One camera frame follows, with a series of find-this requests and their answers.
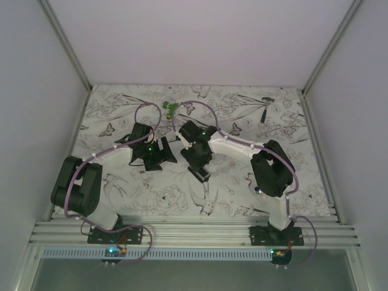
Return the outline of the black fuse box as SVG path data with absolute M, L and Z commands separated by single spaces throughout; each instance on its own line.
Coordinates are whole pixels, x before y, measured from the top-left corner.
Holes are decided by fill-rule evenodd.
M 191 166 L 188 166 L 188 170 L 200 183 L 209 181 L 210 173 L 205 168 L 193 169 Z

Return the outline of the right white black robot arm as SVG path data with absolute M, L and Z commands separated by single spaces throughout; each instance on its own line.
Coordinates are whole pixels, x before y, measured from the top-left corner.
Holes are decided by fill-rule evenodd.
M 258 189 L 259 201 L 269 214 L 269 239 L 280 246 L 290 238 L 288 226 L 291 223 L 286 189 L 296 182 L 295 168 L 278 142 L 254 143 L 228 135 L 215 126 L 199 128 L 187 121 L 175 131 L 182 142 L 182 157 L 188 163 L 188 170 L 201 183 L 209 181 L 210 172 L 205 166 L 212 155 L 220 154 L 251 165 Z

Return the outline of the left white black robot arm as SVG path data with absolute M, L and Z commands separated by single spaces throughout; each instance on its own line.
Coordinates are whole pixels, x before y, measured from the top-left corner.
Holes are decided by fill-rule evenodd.
M 112 170 L 143 160 L 146 171 L 160 171 L 164 162 L 176 163 L 166 137 L 155 139 L 155 130 L 135 123 L 132 132 L 115 141 L 113 147 L 83 160 L 68 156 L 64 160 L 51 194 L 51 202 L 102 230 L 109 243 L 120 242 L 124 229 L 118 224 L 119 215 L 100 200 L 101 192 L 113 182 Z

